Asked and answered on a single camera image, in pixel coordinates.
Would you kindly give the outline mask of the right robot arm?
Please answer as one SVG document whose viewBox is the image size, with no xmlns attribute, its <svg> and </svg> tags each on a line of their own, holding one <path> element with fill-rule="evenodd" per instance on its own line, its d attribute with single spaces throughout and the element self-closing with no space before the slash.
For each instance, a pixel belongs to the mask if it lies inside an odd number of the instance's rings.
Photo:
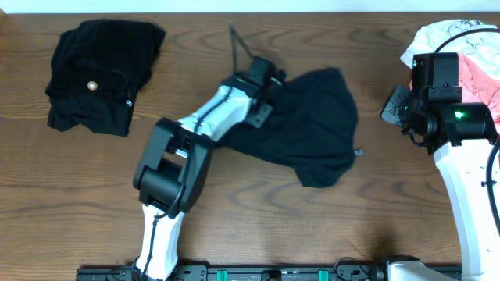
<svg viewBox="0 0 500 281">
<path fill-rule="evenodd" d="M 396 87 L 380 117 L 402 134 L 423 138 L 448 192 L 464 280 L 499 278 L 499 139 L 489 108 L 459 102 L 459 87 L 420 94 Z"/>
</svg>

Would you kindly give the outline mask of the black t-shirt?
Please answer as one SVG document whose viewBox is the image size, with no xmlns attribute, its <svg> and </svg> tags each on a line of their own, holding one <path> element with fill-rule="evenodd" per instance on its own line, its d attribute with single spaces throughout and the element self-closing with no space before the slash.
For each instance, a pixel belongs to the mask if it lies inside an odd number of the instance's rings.
<svg viewBox="0 0 500 281">
<path fill-rule="evenodd" d="M 260 128 L 233 127 L 220 144 L 292 168 L 302 186 L 335 185 L 355 161 L 358 111 L 338 68 L 304 73 L 270 92 Z"/>
</svg>

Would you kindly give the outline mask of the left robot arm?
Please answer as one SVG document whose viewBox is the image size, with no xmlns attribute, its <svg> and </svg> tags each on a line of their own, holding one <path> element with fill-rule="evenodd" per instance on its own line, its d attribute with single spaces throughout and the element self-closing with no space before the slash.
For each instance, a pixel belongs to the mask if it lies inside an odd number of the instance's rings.
<svg viewBox="0 0 500 281">
<path fill-rule="evenodd" d="M 171 276 L 184 215 L 202 192 L 217 142 L 246 121 L 261 126 L 271 111 L 266 98 L 285 77 L 282 70 L 262 76 L 235 73 L 189 116 L 155 124 L 133 180 L 145 219 L 141 253 L 133 265 L 137 279 Z"/>
</svg>

